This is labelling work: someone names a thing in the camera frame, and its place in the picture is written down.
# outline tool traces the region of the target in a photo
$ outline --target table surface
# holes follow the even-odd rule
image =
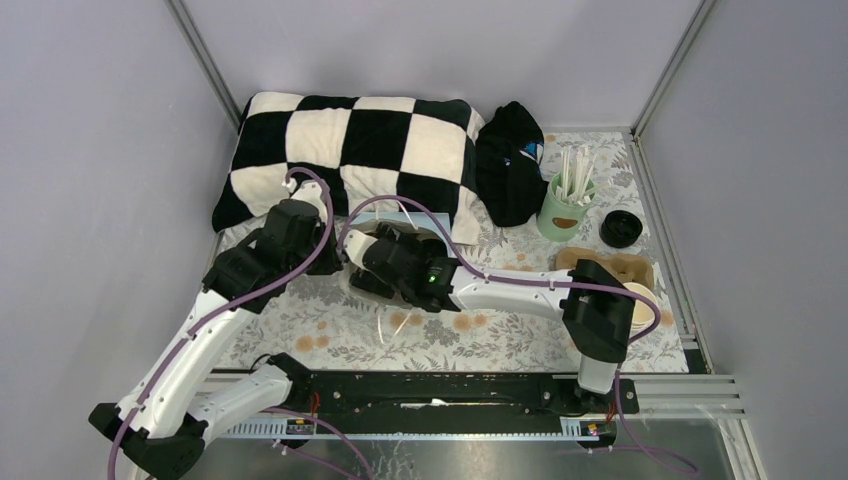
[[[590,248],[603,255],[623,252],[650,259],[654,266],[654,293],[664,311],[662,324],[630,346],[623,370],[688,372],[655,240],[644,220],[622,135],[547,135],[542,162],[546,179],[558,169],[555,159],[559,152],[571,145],[588,145],[592,153],[597,153],[595,180],[609,179],[613,183],[613,188],[598,195],[577,236],[565,244],[550,242],[539,234],[535,218],[519,227],[496,227],[483,203],[477,200],[472,210],[480,221],[481,233],[476,246],[464,248],[465,257],[492,268],[525,271],[551,270],[554,256],[566,246]],[[620,250],[608,247],[598,236],[604,216],[618,209],[633,212],[646,224],[636,244]],[[260,217],[227,229],[218,251],[231,248],[264,221]],[[406,324],[394,335],[407,315]],[[420,309],[410,312],[386,307],[347,293],[340,286],[339,274],[295,279],[239,334],[216,368],[247,368],[259,355],[280,352],[289,352],[313,369],[574,372],[580,362],[580,353],[562,322],[495,310],[428,314]]]

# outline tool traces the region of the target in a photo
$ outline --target black and white checkered pillow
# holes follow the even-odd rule
[[[467,103],[264,92],[245,112],[212,215],[215,231],[267,213],[288,196],[282,182],[289,167],[301,166],[327,182],[339,215],[375,195],[402,195],[450,214],[454,241],[477,242],[480,226],[470,207],[483,119]],[[380,203],[380,211],[398,210],[394,202]]]

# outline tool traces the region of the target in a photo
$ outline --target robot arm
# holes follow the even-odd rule
[[[273,365],[264,366],[209,397],[195,399],[195,394],[238,333],[272,298],[285,291],[285,285],[197,327],[206,315],[269,285],[300,264],[316,248],[326,222],[327,209],[321,202],[321,189],[314,182],[306,182],[290,199],[272,208],[263,228],[216,257],[191,312],[142,381],[119,402],[97,405],[89,422],[114,440],[129,412],[137,409],[121,447],[146,472],[166,480],[185,474],[205,446],[233,425],[257,411],[283,403],[291,382],[285,372]],[[307,273],[327,275],[340,268],[332,240]],[[174,346],[181,342],[183,347],[172,355]],[[136,399],[163,363],[167,367],[147,400],[137,405]]]
[[[464,268],[444,250],[433,254],[413,234],[389,225],[365,234],[351,231],[343,248],[359,272],[352,285],[385,298],[400,296],[429,312],[493,308],[562,321],[583,354],[578,384],[590,394],[612,389],[616,367],[627,356],[634,301],[589,289],[556,288],[579,282],[624,288],[595,262],[580,260],[574,270],[516,272],[481,266]],[[510,283],[490,281],[508,278]]]
[[[184,348],[173,358],[169,358],[170,353],[163,353],[133,391],[117,403],[99,404],[89,416],[95,428],[114,440],[128,412],[137,408],[121,448],[155,478],[182,477],[206,445],[232,426],[256,412],[303,396],[298,389],[298,382],[305,381],[300,378],[302,372],[286,372],[270,362],[229,388],[195,398],[215,361],[244,326],[272,298],[285,291],[284,285],[236,310],[220,313],[202,329],[196,327],[208,313],[269,285],[312,254],[328,221],[320,198],[317,184],[304,184],[291,199],[269,212],[262,229],[220,254],[203,279],[203,290],[194,308],[166,352],[179,342],[186,342]],[[334,240],[328,242],[306,273],[326,275],[338,271],[341,263],[335,247]],[[384,298],[399,296],[430,312],[496,308],[565,322],[583,353],[580,387],[589,394],[610,391],[615,366],[626,355],[633,301],[585,289],[554,288],[554,282],[571,280],[621,287],[594,262],[578,263],[572,271],[554,272],[499,272],[476,267],[484,273],[480,276],[463,268],[457,259],[447,257],[443,244],[441,250],[434,249],[432,242],[418,241],[386,224],[375,234],[351,231],[344,239],[343,250],[358,269],[351,277],[351,285]],[[489,281],[490,275],[499,274],[525,284]],[[136,405],[139,393],[163,362],[168,367],[148,399],[144,405]]]

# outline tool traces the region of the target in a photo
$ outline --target mint green container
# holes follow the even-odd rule
[[[586,212],[592,208],[595,200],[593,193],[589,195],[588,205],[581,207],[567,204],[556,196],[556,189],[560,185],[562,185],[562,179],[558,173],[548,184],[548,192],[545,195],[545,201],[542,203],[542,210],[536,216],[536,226],[539,227],[539,233],[552,242],[567,242],[574,238],[580,230]],[[594,185],[594,182],[589,180],[586,190]]]

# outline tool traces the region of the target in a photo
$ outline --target black fabric bag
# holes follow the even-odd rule
[[[548,182],[539,163],[542,129],[520,103],[499,107],[477,138],[478,197],[499,227],[522,225],[542,208]]]

